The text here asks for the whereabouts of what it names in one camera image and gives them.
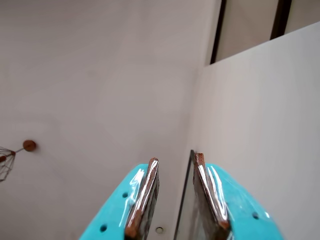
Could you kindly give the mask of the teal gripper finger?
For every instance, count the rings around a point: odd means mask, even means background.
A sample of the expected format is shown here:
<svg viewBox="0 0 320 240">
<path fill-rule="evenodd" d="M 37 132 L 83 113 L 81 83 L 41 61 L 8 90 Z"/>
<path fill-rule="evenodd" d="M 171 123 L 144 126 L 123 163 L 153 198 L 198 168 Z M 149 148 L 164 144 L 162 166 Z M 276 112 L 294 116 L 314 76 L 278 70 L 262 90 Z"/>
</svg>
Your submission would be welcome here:
<svg viewBox="0 0 320 240">
<path fill-rule="evenodd" d="M 159 160 L 137 165 L 86 227 L 81 240 L 145 240 L 159 194 Z"/>
<path fill-rule="evenodd" d="M 193 187 L 206 240 L 282 240 L 264 207 L 224 169 L 193 152 Z"/>
</svg>

